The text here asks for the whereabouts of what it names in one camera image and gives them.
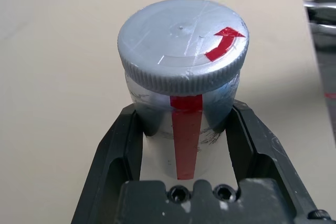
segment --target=gray screw cap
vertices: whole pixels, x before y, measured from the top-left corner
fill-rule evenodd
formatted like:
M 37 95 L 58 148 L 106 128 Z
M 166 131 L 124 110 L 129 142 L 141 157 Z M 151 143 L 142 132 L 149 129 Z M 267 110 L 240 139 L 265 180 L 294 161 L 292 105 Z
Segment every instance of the gray screw cap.
M 231 9 L 207 0 L 166 0 L 141 9 L 122 26 L 118 51 L 125 72 L 166 95 L 215 90 L 243 65 L 249 33 Z

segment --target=red arrow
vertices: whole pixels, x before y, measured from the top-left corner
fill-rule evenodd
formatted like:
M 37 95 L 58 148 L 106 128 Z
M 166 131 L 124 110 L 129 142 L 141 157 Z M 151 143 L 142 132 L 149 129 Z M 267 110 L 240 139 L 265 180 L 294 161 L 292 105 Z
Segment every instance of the red arrow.
M 244 35 L 232 29 L 231 27 L 226 27 L 214 35 L 222 36 L 222 40 L 220 41 L 218 47 L 212 49 L 210 52 L 207 52 L 205 54 L 205 56 L 210 61 L 214 61 L 218 59 L 220 56 L 226 54 L 231 45 L 233 44 L 235 37 L 245 37 Z

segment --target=metal part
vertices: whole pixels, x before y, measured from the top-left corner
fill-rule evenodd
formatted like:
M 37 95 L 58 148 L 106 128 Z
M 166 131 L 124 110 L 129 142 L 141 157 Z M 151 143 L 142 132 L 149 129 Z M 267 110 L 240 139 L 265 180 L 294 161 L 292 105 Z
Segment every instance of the metal part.
M 175 96 L 203 94 L 229 82 L 243 65 L 248 43 L 239 15 L 207 0 L 149 5 L 132 15 L 118 36 L 130 78 L 147 90 Z M 220 45 L 218 58 L 207 55 Z
M 199 180 L 177 203 L 162 182 L 129 181 L 139 180 L 138 123 L 134 106 L 126 107 L 100 143 L 72 224 L 336 223 L 316 208 L 279 140 L 246 104 L 235 101 L 226 124 L 236 198 L 222 192 L 218 199 L 218 188 L 230 187 L 212 191 Z
M 310 29 L 313 34 L 323 34 L 327 36 L 336 36 L 336 26 L 310 23 Z
M 336 139 L 336 0 L 305 2 Z

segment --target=screw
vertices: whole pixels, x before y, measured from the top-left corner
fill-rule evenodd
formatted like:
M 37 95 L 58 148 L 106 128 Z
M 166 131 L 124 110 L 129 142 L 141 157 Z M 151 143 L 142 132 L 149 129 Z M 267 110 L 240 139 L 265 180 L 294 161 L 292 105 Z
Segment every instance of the screw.
M 314 210 L 308 214 L 310 220 L 331 220 L 330 215 L 324 210 Z
M 184 186 L 173 186 L 168 192 L 168 198 L 175 203 L 182 203 L 190 199 L 190 193 Z
M 233 202 L 237 198 L 236 191 L 232 187 L 224 184 L 215 187 L 214 195 L 217 199 L 222 201 Z

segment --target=beige surface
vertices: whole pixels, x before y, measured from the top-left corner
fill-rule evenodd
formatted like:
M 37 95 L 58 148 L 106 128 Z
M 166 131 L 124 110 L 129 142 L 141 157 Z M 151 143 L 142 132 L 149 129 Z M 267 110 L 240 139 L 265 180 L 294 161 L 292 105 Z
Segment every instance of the beige surface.
M 70 223 L 99 141 L 131 102 L 118 31 L 156 1 L 0 0 L 1 223 Z M 336 218 L 336 150 L 301 0 L 216 1 L 250 30 L 237 98 L 279 137 L 318 207 Z M 232 184 L 223 152 L 223 172 L 210 180 Z M 157 175 L 145 149 L 142 178 Z

